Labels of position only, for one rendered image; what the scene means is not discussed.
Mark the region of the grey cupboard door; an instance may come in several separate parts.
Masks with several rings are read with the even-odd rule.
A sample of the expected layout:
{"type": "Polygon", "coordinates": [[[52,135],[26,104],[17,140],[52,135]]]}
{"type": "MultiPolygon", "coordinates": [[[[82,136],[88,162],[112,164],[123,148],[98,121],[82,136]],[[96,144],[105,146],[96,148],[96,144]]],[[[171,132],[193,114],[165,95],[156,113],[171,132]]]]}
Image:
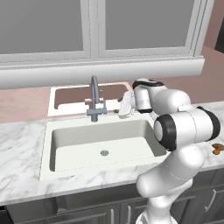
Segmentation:
{"type": "Polygon", "coordinates": [[[121,204],[120,224],[127,223],[128,206],[131,206],[131,220],[130,224],[136,224],[138,216],[144,211],[147,205],[147,199],[133,199],[121,204]]]}
{"type": "Polygon", "coordinates": [[[57,217],[55,224],[110,224],[110,209],[114,209],[115,224],[119,224],[120,206],[101,206],[85,211],[72,212],[57,217]]]}
{"type": "Polygon", "coordinates": [[[224,224],[224,185],[182,193],[171,206],[171,216],[178,224],[224,224]],[[216,197],[205,212],[213,189],[216,197]]]}

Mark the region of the white framed pink wall panel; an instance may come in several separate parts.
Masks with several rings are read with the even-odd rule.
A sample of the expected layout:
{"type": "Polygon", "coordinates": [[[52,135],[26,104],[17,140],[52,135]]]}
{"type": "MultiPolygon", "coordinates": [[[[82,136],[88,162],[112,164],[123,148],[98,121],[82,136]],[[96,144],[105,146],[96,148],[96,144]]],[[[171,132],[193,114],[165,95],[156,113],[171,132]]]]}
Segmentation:
{"type": "MultiPolygon", "coordinates": [[[[100,83],[100,98],[106,102],[108,111],[120,108],[118,101],[126,91],[131,90],[128,82],[100,83]]],[[[48,116],[66,116],[86,114],[91,106],[91,87],[76,85],[52,87],[49,97],[48,116]]]]}

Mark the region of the white framed window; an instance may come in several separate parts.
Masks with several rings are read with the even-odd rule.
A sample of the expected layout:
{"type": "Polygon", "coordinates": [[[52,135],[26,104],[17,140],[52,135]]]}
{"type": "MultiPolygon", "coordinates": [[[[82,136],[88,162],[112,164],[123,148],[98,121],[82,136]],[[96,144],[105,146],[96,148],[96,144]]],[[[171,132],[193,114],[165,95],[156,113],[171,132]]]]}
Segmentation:
{"type": "Polygon", "coordinates": [[[214,0],[0,0],[0,65],[200,53],[214,0]]]}

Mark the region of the white sink basin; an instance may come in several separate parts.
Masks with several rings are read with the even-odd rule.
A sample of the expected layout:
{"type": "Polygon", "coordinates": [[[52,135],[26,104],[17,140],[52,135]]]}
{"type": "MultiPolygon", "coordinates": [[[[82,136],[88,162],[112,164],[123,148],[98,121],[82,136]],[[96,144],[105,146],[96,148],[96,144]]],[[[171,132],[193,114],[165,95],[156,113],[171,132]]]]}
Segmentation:
{"type": "Polygon", "coordinates": [[[153,165],[168,156],[154,137],[153,120],[136,113],[121,119],[106,115],[91,122],[74,118],[48,122],[42,150],[41,180],[138,165],[153,165]]]}

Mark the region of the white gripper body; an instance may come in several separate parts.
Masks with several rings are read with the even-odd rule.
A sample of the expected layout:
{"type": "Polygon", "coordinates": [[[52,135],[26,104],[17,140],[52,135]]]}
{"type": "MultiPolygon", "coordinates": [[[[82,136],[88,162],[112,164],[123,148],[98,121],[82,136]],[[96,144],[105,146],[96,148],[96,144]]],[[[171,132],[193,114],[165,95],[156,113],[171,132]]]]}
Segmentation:
{"type": "Polygon", "coordinates": [[[136,108],[136,101],[134,91],[129,90],[125,92],[123,95],[118,116],[121,119],[131,117],[134,114],[135,108],[136,108]]]}

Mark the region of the grey drawer front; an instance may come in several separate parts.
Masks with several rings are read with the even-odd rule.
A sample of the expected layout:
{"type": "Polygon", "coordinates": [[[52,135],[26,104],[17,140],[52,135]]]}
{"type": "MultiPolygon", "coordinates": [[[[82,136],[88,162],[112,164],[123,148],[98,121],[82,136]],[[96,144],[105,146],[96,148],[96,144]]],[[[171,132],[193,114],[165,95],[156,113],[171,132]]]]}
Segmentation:
{"type": "Polygon", "coordinates": [[[224,185],[224,168],[200,172],[193,179],[193,185],[196,189],[224,185]]]}

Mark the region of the brown mushroom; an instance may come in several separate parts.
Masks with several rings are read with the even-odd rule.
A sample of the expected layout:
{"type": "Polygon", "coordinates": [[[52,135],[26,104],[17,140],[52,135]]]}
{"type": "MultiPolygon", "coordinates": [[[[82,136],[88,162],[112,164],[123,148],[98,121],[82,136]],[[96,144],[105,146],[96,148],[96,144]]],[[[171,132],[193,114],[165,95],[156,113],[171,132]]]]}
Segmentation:
{"type": "Polygon", "coordinates": [[[224,145],[220,143],[214,143],[213,144],[213,154],[214,155],[219,155],[221,151],[224,151],[224,145]]]}

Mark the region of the grey sink faucet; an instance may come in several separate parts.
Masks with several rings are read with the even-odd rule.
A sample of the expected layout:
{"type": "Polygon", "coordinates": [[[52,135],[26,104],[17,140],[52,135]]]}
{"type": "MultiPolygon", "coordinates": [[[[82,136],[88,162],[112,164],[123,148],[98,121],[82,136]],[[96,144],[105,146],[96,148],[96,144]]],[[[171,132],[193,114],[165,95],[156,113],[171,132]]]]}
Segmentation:
{"type": "Polygon", "coordinates": [[[108,113],[106,108],[106,102],[103,101],[103,107],[97,108],[96,105],[100,103],[100,95],[98,88],[98,80],[95,75],[91,77],[91,96],[92,96],[92,108],[87,110],[87,115],[91,117],[91,121],[96,123],[98,121],[98,115],[106,115],[108,113]]]}

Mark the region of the white window sill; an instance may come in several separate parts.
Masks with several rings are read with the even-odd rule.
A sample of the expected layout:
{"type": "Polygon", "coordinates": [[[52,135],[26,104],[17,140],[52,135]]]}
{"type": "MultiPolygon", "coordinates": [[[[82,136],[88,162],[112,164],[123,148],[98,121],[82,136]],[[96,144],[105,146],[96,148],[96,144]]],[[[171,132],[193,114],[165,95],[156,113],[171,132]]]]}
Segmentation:
{"type": "Polygon", "coordinates": [[[203,56],[145,62],[0,70],[0,90],[201,75],[203,56]]]}

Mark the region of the dark wall fixture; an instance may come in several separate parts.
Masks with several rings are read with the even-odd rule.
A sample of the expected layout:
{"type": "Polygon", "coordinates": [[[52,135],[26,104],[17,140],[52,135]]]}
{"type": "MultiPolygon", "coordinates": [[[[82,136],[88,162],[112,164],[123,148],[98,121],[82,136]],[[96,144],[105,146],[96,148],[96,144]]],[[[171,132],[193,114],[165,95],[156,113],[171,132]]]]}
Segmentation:
{"type": "Polygon", "coordinates": [[[219,36],[215,45],[215,50],[224,53],[224,28],[220,29],[219,36]]]}

